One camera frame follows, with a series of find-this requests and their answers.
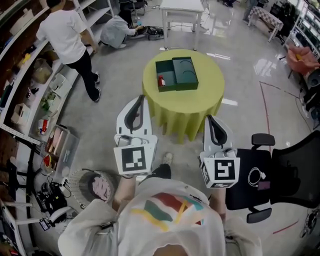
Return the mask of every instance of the hand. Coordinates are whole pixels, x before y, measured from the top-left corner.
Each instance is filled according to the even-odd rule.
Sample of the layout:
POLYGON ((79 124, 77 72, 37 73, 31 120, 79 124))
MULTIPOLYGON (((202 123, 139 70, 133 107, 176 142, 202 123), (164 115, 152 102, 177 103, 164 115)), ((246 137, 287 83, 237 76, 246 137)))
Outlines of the hand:
POLYGON ((143 28, 144 28, 144 26, 137 26, 137 27, 135 28, 135 31, 142 30, 143 28))
POLYGON ((92 48, 93 48, 93 52, 96 54, 98 52, 98 50, 99 50, 99 45, 95 44, 95 45, 92 46, 92 48))

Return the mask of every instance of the graphic print on shirt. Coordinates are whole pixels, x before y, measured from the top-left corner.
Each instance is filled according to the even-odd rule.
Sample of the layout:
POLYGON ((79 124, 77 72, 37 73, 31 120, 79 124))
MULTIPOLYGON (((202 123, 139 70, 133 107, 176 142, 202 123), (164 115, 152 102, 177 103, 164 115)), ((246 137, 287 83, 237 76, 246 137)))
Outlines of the graphic print on shirt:
POLYGON ((146 200, 143 208, 131 209, 131 213, 142 215, 163 232, 168 232, 176 225, 202 225, 203 209, 197 200, 162 192, 146 200))

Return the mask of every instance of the pink armchair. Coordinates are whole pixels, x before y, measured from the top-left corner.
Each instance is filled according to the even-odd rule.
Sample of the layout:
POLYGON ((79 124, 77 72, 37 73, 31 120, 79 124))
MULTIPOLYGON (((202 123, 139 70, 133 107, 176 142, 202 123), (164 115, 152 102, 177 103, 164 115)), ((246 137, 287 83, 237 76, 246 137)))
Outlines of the pink armchair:
POLYGON ((291 68, 288 78, 290 78, 292 71, 306 75, 308 72, 320 67, 320 63, 318 63, 309 47, 289 45, 286 60, 291 68))

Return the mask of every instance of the yellow-green tablecloth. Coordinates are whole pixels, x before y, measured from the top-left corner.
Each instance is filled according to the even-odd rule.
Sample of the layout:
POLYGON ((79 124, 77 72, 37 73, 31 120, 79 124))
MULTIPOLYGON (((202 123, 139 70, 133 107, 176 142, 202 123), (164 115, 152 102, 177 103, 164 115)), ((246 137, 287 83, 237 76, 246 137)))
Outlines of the yellow-green tablecloth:
POLYGON ((147 97, 151 117, 163 133, 178 133, 178 142, 187 134, 193 141, 197 132, 204 129, 207 115, 216 115, 225 90, 224 76, 211 57, 197 51, 175 49, 164 51, 145 66, 142 80, 143 94, 147 97), (199 81, 197 90, 158 91, 156 62, 174 57, 191 57, 199 81))

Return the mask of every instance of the tiled floor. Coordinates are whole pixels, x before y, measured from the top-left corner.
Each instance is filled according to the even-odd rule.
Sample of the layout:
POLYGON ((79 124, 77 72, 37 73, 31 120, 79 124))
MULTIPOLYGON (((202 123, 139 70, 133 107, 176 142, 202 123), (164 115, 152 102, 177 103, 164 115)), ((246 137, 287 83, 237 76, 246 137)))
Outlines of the tiled floor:
MULTIPOLYGON (((149 6, 160 2, 149 1, 149 6)), ((310 133, 309 127, 313 124, 310 120, 305 122, 299 113, 300 88, 293 76, 288 79, 286 60, 278 60, 285 53, 279 40, 269 43, 268 31, 261 23, 252 27, 243 23, 244 10, 239 4, 228 8, 216 0, 209 3, 210 14, 206 9, 202 18, 202 25, 209 30, 200 33, 198 51, 209 54, 224 75, 226 100, 217 116, 233 130, 235 147, 250 148, 254 133, 270 132, 275 137, 277 149, 299 142, 310 133)), ((143 25, 162 27, 159 9, 148 7, 141 21, 143 25)), ((191 25, 171 25, 170 46, 192 49, 191 25)), ((93 69, 100 72, 102 95, 99 103, 89 99, 80 78, 60 119, 61 124, 71 128, 81 139, 73 170, 117 170, 113 152, 117 115, 131 99, 142 93, 144 66, 161 52, 163 46, 162 40, 140 39, 129 41, 126 48, 119 50, 101 46, 99 53, 92 57, 93 69)), ((202 135, 192 142, 185 138, 181 146, 176 144, 174 135, 163 136, 162 129, 155 123, 153 133, 159 139, 154 165, 160 162, 163 153, 172 152, 173 178, 208 193, 197 160, 202 150, 202 135)), ((272 208, 270 218, 250 226, 262 239, 264 255, 289 256, 301 243, 299 233, 307 209, 285 203, 275 204, 272 208), (295 222, 289 229, 273 234, 295 222)), ((229 212, 244 219, 248 213, 248 210, 229 212)))

